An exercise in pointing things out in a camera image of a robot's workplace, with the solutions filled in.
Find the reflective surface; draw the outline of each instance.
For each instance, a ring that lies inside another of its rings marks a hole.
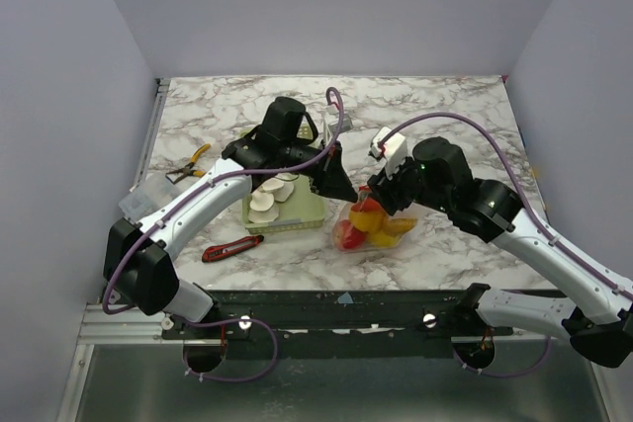
[[[524,369],[542,341],[497,343],[491,370]],[[223,376],[263,362],[230,362]],[[184,377],[181,349],[96,348],[79,420],[100,421],[606,421],[589,365],[556,344],[536,373],[494,380],[453,360],[286,360],[246,384]]]

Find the green basket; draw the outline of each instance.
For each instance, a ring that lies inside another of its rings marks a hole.
[[[246,135],[248,131],[249,129],[243,130],[241,135]],[[312,132],[308,126],[301,126],[297,137],[316,139],[316,137],[312,137]],[[279,217],[271,222],[250,222],[248,220],[250,195],[241,201],[241,221],[250,234],[269,234],[323,226],[325,221],[323,198],[310,191],[308,177],[300,176],[293,181],[293,184],[295,191],[284,203],[277,204]]]

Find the gray wall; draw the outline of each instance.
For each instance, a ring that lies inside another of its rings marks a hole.
[[[53,420],[153,75],[113,0],[0,0],[0,420]]]
[[[159,75],[502,74],[551,0],[115,0]]]
[[[507,83],[554,225],[627,277],[632,34],[633,0],[553,0]],[[633,361],[618,374],[630,380]]]

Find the clear plastic bag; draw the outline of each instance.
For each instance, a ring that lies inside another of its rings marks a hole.
[[[342,252],[394,248],[417,222],[417,216],[407,211],[389,216],[363,187],[358,202],[346,205],[339,214],[332,229],[332,243]]]

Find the marble table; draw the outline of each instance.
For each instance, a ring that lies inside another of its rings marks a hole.
[[[257,125],[276,96],[303,102],[318,121],[324,91],[342,94],[354,129],[341,137],[343,165],[354,185],[362,185],[380,166],[367,156],[368,144],[383,126],[431,111],[459,113],[489,130],[509,156],[532,205],[543,212],[501,79],[494,77],[299,77],[248,76],[178,78],[168,97],[149,161],[149,173],[182,166],[205,142],[212,148],[199,165],[207,169],[239,133]],[[406,130],[409,150],[416,141],[442,135],[459,144],[473,175],[509,183],[493,149],[469,126],[436,119]],[[181,182],[184,189],[195,178]],[[214,264],[203,264],[203,250],[247,234],[240,203],[224,211],[184,249],[175,263],[178,275],[217,290],[436,290],[464,289],[473,282],[506,289],[551,285],[513,256],[453,227],[445,216],[428,212],[403,241],[390,250],[342,254],[329,233],[342,203],[326,202],[323,228],[266,236],[255,249]]]

